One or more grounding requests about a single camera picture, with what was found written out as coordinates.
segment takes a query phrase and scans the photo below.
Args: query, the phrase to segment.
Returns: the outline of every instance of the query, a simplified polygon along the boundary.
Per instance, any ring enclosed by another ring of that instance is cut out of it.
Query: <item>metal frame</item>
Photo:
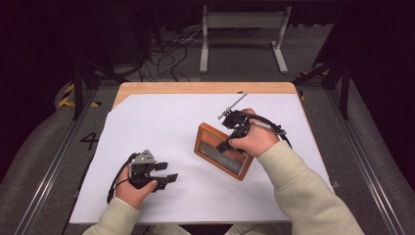
[[[52,190],[55,180],[57,179],[58,174],[61,171],[62,166],[64,165],[65,159],[67,157],[67,150],[70,146],[70,143],[76,131],[80,127],[80,124],[82,123],[82,120],[84,119],[85,114],[88,111],[89,104],[92,103],[96,93],[97,90],[88,90],[83,103],[84,107],[87,108],[81,110],[78,119],[73,120],[72,124],[69,126],[67,134],[65,135],[65,138],[61,143],[61,146],[59,147],[59,150],[56,153],[55,158],[52,160],[48,168],[48,171],[46,172],[45,176],[40,182],[39,187],[37,188],[37,191],[30,202],[30,205],[27,207],[27,210],[24,213],[24,216],[22,217],[19,226],[15,231],[16,235],[29,234],[31,227],[34,224],[34,221],[39,215],[40,210],[42,209],[43,204],[45,203],[50,191]]]
[[[335,94],[335,91],[328,90],[326,91],[328,99],[332,105],[333,110],[335,111],[339,121],[342,124],[342,128],[346,133],[348,141],[354,151],[354,158],[356,159],[357,165],[366,181],[366,184],[369,188],[372,197],[378,206],[379,212],[382,215],[382,218],[385,221],[387,228],[391,234],[395,235],[404,235],[406,234],[402,228],[402,225],[399,222],[396,214],[393,211],[392,205],[388,200],[388,197],[385,193],[385,190],[379,181],[378,177],[375,174],[372,166],[369,163],[369,160],[366,157],[366,154],[361,147],[356,134],[348,120],[344,119],[343,112],[338,108],[339,100]]]
[[[287,28],[290,17],[291,7],[286,7],[284,12],[254,12],[254,13],[217,13],[208,12],[208,7],[204,6],[203,12],[203,45],[201,55],[201,73],[208,72],[208,29],[209,28],[229,28],[229,27],[270,27],[278,28],[278,38],[271,41],[272,50],[281,73],[287,73],[287,65],[281,53],[281,43]]]

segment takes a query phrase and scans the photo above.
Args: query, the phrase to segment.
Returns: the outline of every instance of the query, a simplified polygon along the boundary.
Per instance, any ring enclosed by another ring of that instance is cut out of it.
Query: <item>person's right hand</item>
[[[255,114],[253,109],[244,109],[243,113]],[[229,140],[229,145],[236,149],[243,149],[249,155],[257,158],[275,143],[280,141],[278,137],[266,128],[251,124],[250,131],[244,138],[233,138]]]

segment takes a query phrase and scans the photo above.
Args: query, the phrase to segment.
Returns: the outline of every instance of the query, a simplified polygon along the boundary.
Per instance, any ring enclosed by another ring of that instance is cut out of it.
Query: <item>metal rod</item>
[[[220,115],[219,117],[217,117],[218,119],[221,119],[222,117],[224,117],[226,114],[228,114],[232,108],[234,108],[242,99],[244,99],[244,97],[246,97],[248,95],[247,92],[242,91],[243,95],[241,96],[241,98],[239,98],[235,103],[233,103],[230,107],[228,107],[223,113],[222,115]]]
[[[96,94],[96,90],[89,90],[87,93],[87,97],[85,99],[85,107],[90,107],[86,104],[90,104]],[[30,205],[28,206],[26,212],[24,213],[24,216],[21,219],[21,222],[19,223],[18,228],[15,231],[16,235],[23,235],[23,234],[29,234],[31,226],[33,225],[34,221],[36,220],[37,216],[40,213],[40,210],[43,207],[43,204],[45,203],[49,192],[52,189],[53,184],[55,183],[56,178],[58,177],[59,171],[61,170],[65,158],[67,156],[67,150],[69,148],[69,145],[71,143],[71,140],[73,139],[73,136],[76,133],[76,130],[79,128],[80,124],[82,123],[83,118],[85,117],[87,109],[83,109],[81,114],[79,115],[79,118],[77,120],[73,120],[72,124],[70,125],[67,134],[65,135],[65,138],[63,142],[61,143],[61,146],[59,147],[58,152],[55,155],[55,158],[52,160],[48,171],[46,172],[45,176],[43,177],[42,181],[39,184],[39,187],[37,188],[36,193],[33,196],[33,199],[30,202]]]
[[[353,148],[354,157],[356,159],[357,165],[366,181],[366,184],[369,188],[369,191],[372,194],[372,197],[376,205],[378,206],[378,209],[382,215],[382,218],[385,221],[387,228],[389,229],[391,234],[404,235],[405,232],[398,218],[396,217],[396,214],[393,211],[392,205],[390,204],[388,197],[385,194],[381,182],[379,182],[379,179],[376,176],[372,166],[370,165],[366,157],[366,154],[363,151],[363,148],[360,146],[353,128],[351,127],[348,120],[343,119],[342,111],[338,108],[339,101],[336,97],[335,92],[332,90],[327,90],[326,94]]]

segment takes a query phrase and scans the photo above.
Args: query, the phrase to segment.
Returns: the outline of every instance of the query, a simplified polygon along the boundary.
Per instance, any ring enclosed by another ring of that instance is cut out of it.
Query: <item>sleeve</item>
[[[137,221],[139,211],[123,200],[114,197],[101,214],[97,224],[89,227],[84,235],[129,235]]]
[[[302,158],[280,141],[258,157],[293,234],[363,234],[345,203]]]

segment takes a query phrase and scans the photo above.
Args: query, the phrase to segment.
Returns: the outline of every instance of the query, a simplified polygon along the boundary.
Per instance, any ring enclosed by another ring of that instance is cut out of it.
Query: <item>person's left hand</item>
[[[122,170],[122,173],[118,178],[118,182],[122,182],[125,179],[128,179],[128,166]],[[132,208],[138,210],[144,199],[156,188],[156,186],[157,180],[153,180],[143,188],[136,189],[129,183],[128,180],[126,180],[115,188],[115,195],[125,201]]]

